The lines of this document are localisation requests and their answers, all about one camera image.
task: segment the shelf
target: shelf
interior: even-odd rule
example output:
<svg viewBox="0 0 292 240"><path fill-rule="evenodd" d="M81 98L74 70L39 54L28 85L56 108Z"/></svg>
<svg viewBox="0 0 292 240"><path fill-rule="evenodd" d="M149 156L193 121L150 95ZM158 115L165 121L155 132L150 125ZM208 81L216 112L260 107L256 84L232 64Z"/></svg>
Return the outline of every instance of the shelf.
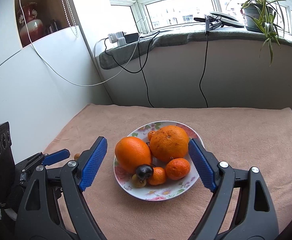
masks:
<svg viewBox="0 0 292 240"><path fill-rule="evenodd" d="M66 0L63 1L66 7L68 19L72 25L71 17L67 9ZM57 22L57 25L59 25L59 30L69 27L61 0L21 0L22 6L30 2L37 3L35 10L37 11L37 19L40 19L43 22L44 36L47 36L45 29L46 26L51 24L51 20L55 20ZM19 0L15 0L15 15L19 10L20 10ZM19 23L19 17L17 15L16 21L17 27L20 31L22 26Z"/></svg>

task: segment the tangerine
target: tangerine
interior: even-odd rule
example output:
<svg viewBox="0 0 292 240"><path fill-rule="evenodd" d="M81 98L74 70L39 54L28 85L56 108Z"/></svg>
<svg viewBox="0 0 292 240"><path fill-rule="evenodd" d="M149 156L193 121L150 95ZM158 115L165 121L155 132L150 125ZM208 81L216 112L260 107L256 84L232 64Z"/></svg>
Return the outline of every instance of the tangerine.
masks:
<svg viewBox="0 0 292 240"><path fill-rule="evenodd" d="M153 156L163 162L183 158L188 152L188 135L184 129L168 125L160 128L152 136L149 148Z"/></svg>
<svg viewBox="0 0 292 240"><path fill-rule="evenodd" d="M115 155L121 167L130 174L142 164L150 165L152 156L148 145L137 137L122 138L115 147Z"/></svg>
<svg viewBox="0 0 292 240"><path fill-rule="evenodd" d="M155 167L153 176L147 179L147 182L152 185L160 185L164 184L167 181L167 174L164 168L162 167Z"/></svg>
<svg viewBox="0 0 292 240"><path fill-rule="evenodd" d="M147 138L150 140L153 135L156 133L156 131L150 131L148 134L147 134Z"/></svg>
<svg viewBox="0 0 292 240"><path fill-rule="evenodd" d="M183 158L170 161L165 168L167 177L178 180L185 177L190 172L190 163Z"/></svg>

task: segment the metal pivot bolt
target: metal pivot bolt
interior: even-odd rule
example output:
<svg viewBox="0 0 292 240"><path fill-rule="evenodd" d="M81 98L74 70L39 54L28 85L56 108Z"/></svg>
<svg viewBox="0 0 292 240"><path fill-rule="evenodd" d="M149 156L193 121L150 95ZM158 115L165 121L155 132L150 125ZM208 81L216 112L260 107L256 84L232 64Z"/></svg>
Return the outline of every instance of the metal pivot bolt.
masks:
<svg viewBox="0 0 292 240"><path fill-rule="evenodd" d="M68 165L69 167L74 167L74 166L76 165L76 161L69 161L69 162L67 163L67 165Z"/></svg>
<svg viewBox="0 0 292 240"><path fill-rule="evenodd" d="M220 162L219 165L222 168L227 168L228 167L228 163L227 162Z"/></svg>
<svg viewBox="0 0 292 240"><path fill-rule="evenodd" d="M257 167L252 167L251 168L251 171L254 172L254 173L258 173L259 172L259 169Z"/></svg>
<svg viewBox="0 0 292 240"><path fill-rule="evenodd" d="M43 165L38 165L36 167L36 171L42 171L44 169L44 166Z"/></svg>

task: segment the plate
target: plate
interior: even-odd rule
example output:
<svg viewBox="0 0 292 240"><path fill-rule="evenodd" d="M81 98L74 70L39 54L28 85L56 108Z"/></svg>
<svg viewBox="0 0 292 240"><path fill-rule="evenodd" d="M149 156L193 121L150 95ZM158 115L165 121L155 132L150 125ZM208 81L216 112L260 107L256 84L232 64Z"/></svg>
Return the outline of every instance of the plate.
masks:
<svg viewBox="0 0 292 240"><path fill-rule="evenodd" d="M157 131L159 128L167 126L167 125L174 125L181 127L187 133L189 139L198 138L202 145L203 141L201 140L198 133L196 133L192 128L189 126L174 121L159 121L159 122L152 122L146 125L141 126L140 128L136 129L135 131L131 132L128 136L135 136L139 139L142 139L144 142L149 142L147 138L147 134L151 130ZM179 180L170 180L168 179L165 184L151 186L147 184L143 188L136 188L132 185L131 178L132 175L127 173L118 163L116 160L116 156L114 157L114 174L118 184L130 195L147 201L162 201L177 197L184 192L186 192L191 186L199 178L198 172L189 156L187 155L184 157L190 163L190 172L182 179ZM166 163L163 163L153 157L153 164L157 167L165 168Z"/></svg>

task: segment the blue gripper pad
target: blue gripper pad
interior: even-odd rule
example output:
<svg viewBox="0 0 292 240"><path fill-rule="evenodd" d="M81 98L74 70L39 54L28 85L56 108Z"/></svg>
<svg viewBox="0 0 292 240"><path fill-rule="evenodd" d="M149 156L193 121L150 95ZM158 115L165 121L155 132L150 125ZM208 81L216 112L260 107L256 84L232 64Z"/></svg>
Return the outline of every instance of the blue gripper pad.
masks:
<svg viewBox="0 0 292 240"><path fill-rule="evenodd" d="M215 173L193 139L188 143L188 152L205 188L214 192L217 188Z"/></svg>
<svg viewBox="0 0 292 240"><path fill-rule="evenodd" d="M67 149L63 149L63 150L60 150L58 152L55 152L55 153L52 153L50 155L47 155L42 164L45 166L45 165L52 165L52 164L55 164L55 163L58 163L60 161L63 161L63 160L66 160L70 157L70 152L69 150Z"/></svg>
<svg viewBox="0 0 292 240"><path fill-rule="evenodd" d="M78 158L78 175L80 175L78 187L81 191L85 191L87 187L92 185L106 152L107 140L100 136L93 146L84 151Z"/></svg>

